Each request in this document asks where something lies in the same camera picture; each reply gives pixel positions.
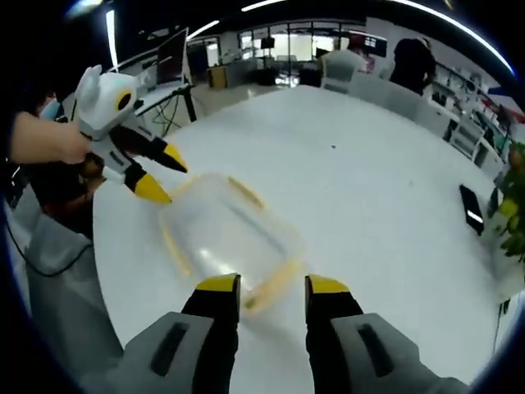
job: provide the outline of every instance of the black eye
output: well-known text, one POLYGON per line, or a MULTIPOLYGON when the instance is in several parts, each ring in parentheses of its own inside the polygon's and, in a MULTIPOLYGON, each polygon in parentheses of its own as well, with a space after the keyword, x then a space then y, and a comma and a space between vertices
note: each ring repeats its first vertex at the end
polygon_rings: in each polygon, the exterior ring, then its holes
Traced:
POLYGON ((118 105, 116 107, 118 108, 119 111, 122 111, 124 108, 126 108, 126 105, 128 105, 130 100, 131 100, 131 94, 130 93, 124 94, 124 96, 122 96, 121 98, 121 101, 118 102, 118 105))

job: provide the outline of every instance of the plastic container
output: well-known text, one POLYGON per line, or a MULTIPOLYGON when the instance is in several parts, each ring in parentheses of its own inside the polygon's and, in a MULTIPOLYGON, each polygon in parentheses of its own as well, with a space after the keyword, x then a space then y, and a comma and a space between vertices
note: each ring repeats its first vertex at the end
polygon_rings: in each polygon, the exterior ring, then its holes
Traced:
POLYGON ((171 198, 160 210, 160 223, 176 265, 199 280, 239 273, 245 310, 268 307, 301 271, 301 235, 235 179, 199 176, 171 198))

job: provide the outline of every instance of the ceiling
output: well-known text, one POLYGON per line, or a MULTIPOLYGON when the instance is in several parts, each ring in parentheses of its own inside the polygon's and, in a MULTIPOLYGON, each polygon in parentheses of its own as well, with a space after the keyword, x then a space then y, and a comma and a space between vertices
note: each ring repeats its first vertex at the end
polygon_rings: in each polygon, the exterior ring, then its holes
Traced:
MULTIPOLYGON (((522 46, 517 43, 516 31, 522 23, 520 13, 513 10, 515 2, 479 2, 475 0, 415 0, 461 21, 489 41, 507 59, 517 72, 525 75, 525 57, 522 46)), ((525 98, 520 80, 511 76, 506 68, 473 39, 434 16, 387 0, 287 0, 250 12, 240 12, 241 7, 257 0, 184 1, 177 0, 113 0, 105 1, 87 16, 65 22, 62 16, 71 7, 70 1, 34 2, 35 9, 25 18, 29 34, 34 31, 39 55, 30 57, 46 59, 46 72, 53 74, 56 84, 71 89, 86 66, 102 63, 110 66, 105 28, 105 13, 116 10, 116 45, 119 59, 151 48, 155 43, 147 41, 147 33, 162 28, 188 26, 190 32, 219 20, 206 34, 220 34, 227 30, 248 29, 256 25, 279 21, 328 18, 365 23, 367 16, 374 16, 412 30, 420 31, 444 44, 457 49, 492 74, 525 108, 525 98)), ((34 59, 31 66, 41 64, 34 59)))

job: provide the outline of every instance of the person in black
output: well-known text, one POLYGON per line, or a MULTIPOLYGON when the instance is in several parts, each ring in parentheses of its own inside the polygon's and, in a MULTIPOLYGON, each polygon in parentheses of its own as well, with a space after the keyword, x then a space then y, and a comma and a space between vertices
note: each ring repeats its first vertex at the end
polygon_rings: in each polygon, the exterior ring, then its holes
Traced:
POLYGON ((427 39, 402 39, 394 51, 395 68, 390 82, 423 95, 436 76, 436 59, 427 39))
MULTIPOLYGON (((45 93, 28 112, 39 116, 54 99, 53 92, 45 93)), ((103 163, 91 153, 80 164, 50 162, 23 166, 42 210, 63 226, 91 240, 93 196, 103 182, 102 168, 103 163)))

